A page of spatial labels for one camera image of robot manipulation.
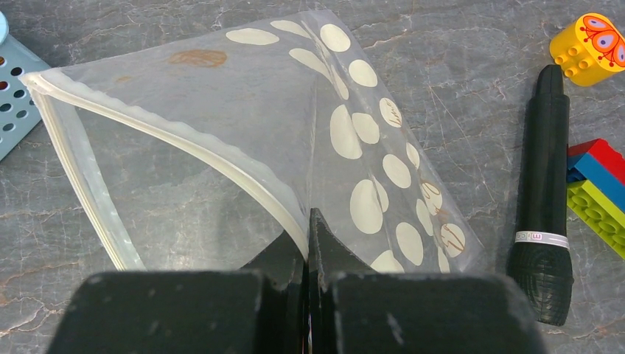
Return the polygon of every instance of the blue basket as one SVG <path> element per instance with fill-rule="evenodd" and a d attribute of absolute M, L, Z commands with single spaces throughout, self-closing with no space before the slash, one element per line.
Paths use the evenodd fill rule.
<path fill-rule="evenodd" d="M 7 19 L 0 12 L 0 160 L 41 120 L 18 77 L 48 68 L 37 55 L 9 35 Z"/>

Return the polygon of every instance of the transparent plastic bag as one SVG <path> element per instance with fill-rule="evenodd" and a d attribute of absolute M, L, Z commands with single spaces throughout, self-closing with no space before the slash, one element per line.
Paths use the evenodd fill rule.
<path fill-rule="evenodd" d="M 22 77 L 120 269 L 239 268 L 311 207 L 378 271 L 483 251 L 356 40 L 330 12 Z"/>

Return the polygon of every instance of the silver band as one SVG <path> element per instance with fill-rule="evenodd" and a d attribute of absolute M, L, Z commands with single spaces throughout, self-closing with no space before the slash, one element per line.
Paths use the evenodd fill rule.
<path fill-rule="evenodd" d="M 568 239 L 565 236 L 550 234 L 549 232 L 519 231 L 514 236 L 514 242 L 544 243 L 569 249 Z"/>

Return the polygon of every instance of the orange butterfly sticker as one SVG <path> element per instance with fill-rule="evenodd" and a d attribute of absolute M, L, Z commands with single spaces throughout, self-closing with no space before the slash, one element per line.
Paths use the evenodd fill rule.
<path fill-rule="evenodd" d="M 616 65 L 625 68 L 625 41 L 618 34 L 618 31 L 606 21 L 595 16 L 585 16 L 585 27 L 579 29 L 586 32 L 588 38 L 584 42 L 591 40 L 593 47 L 601 54 L 599 60 L 605 58 L 610 62 L 610 66 Z"/>

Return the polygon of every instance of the table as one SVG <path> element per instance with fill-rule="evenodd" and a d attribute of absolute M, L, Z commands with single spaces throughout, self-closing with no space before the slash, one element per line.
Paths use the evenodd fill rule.
<path fill-rule="evenodd" d="M 625 29 L 614 1 L 0 0 L 12 35 L 51 66 L 322 8 L 353 31 L 502 272 L 525 104 L 549 41 L 592 11 Z M 602 137 L 625 151 L 625 75 L 565 90 L 570 143 Z M 72 291 L 113 264 L 42 125 L 0 163 L 0 191 L 0 353 L 42 353 Z M 544 338 L 553 353 L 623 352 L 625 263 L 572 212 L 568 233 L 571 311 L 564 327 L 543 325 Z"/>

